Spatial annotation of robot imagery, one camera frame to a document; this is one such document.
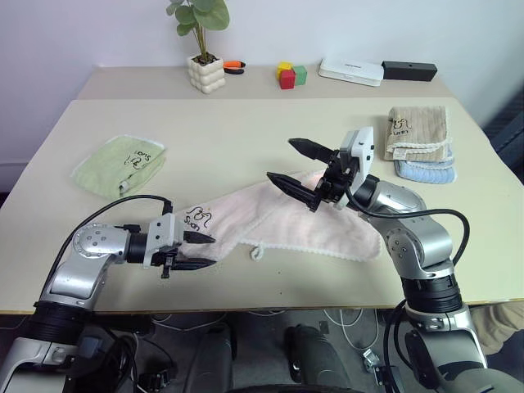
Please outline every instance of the green block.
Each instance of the green block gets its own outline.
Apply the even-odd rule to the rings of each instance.
[[[295,86],[305,84],[305,78],[308,76],[308,71],[303,65],[293,66],[295,71]]]

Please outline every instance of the yellow block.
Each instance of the yellow block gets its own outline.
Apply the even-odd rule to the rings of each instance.
[[[277,68],[277,79],[280,80],[280,73],[284,70],[290,70],[291,68],[293,68],[293,64],[292,63],[287,63],[285,61],[281,61],[280,64],[278,64],[278,68]]]

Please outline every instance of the black box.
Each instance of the black box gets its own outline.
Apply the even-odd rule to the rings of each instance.
[[[436,66],[430,63],[404,63],[383,61],[384,79],[422,80],[429,82],[436,74]]]

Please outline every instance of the table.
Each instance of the table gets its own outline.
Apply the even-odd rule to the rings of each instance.
[[[524,298],[522,185],[449,92],[391,97],[377,90],[378,97],[351,97],[349,91],[350,97],[295,98],[276,89],[274,99],[119,99],[118,94],[88,99],[86,92],[68,106],[0,210],[0,312],[33,312],[32,304],[69,231],[107,203],[70,179],[71,170],[107,139],[128,133],[163,142],[165,166],[142,192],[172,198],[175,209],[181,209],[263,181],[266,171],[323,169],[324,164],[295,153],[288,138],[336,147],[349,129],[372,125],[377,152],[383,151],[381,135],[390,108],[409,105],[449,108],[457,182],[403,180],[381,154],[376,154],[372,173],[412,188],[428,207],[454,208],[469,218],[472,236],[457,267],[466,302]],[[100,220],[144,224],[159,214],[159,208],[150,201],[128,202]],[[445,216],[436,220],[449,230],[456,250],[460,222]],[[254,262],[249,250],[238,246],[217,265],[197,273],[177,272],[170,280],[160,280],[158,269],[111,266],[96,310],[391,307],[402,298],[400,278],[384,250],[369,263],[277,250],[267,250],[263,260]]]

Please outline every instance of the stack of towels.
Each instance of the stack of towels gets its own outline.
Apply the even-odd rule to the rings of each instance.
[[[436,184],[457,178],[444,106],[395,106],[389,117],[384,158],[401,178]]]

